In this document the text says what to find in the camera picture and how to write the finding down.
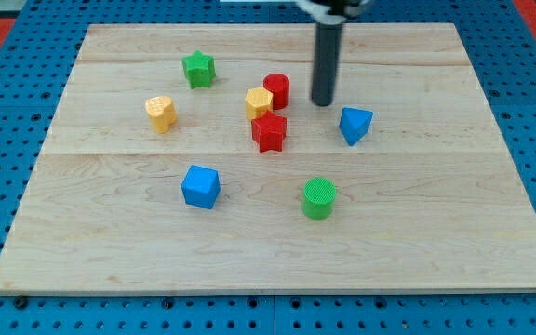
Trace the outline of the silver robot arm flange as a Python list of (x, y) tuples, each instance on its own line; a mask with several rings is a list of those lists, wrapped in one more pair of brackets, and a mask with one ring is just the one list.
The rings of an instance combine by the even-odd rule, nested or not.
[(338, 25), (362, 15), (375, 0), (296, 0), (295, 3), (316, 22)]

